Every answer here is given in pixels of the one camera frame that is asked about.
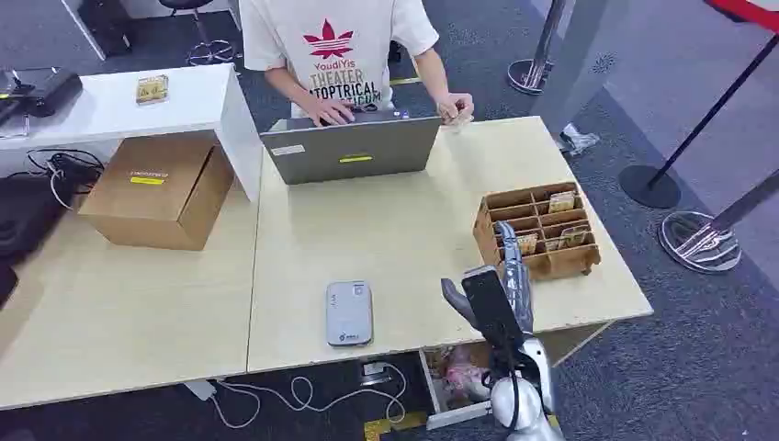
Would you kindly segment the person's right hand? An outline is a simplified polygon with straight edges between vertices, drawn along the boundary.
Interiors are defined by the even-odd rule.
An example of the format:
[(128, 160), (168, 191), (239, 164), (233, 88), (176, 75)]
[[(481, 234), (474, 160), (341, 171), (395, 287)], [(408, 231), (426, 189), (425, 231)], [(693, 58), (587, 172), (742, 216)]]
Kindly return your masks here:
[(296, 100), (296, 104), (317, 127), (322, 127), (324, 123), (346, 125), (355, 121), (350, 108), (340, 101), (304, 95)]

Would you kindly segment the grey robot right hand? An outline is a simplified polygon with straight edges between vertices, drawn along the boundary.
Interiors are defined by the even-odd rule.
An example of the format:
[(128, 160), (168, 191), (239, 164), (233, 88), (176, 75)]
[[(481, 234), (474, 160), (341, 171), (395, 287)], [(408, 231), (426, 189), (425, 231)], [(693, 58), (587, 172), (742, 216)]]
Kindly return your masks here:
[(530, 275), (514, 229), (506, 221), (499, 221), (497, 227), (503, 243), (503, 269), (490, 265), (471, 269), (461, 279), (462, 289), (449, 278), (440, 284), (446, 302), (472, 328), (493, 347), (516, 355), (533, 336)]

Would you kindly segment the person's left hand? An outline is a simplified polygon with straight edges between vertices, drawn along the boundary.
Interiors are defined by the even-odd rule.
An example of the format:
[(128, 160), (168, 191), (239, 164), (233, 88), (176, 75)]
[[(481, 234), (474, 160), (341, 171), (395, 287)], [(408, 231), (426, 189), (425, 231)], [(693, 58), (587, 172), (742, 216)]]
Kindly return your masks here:
[(443, 123), (459, 126), (473, 120), (474, 102), (469, 93), (449, 93), (436, 101), (436, 110)]

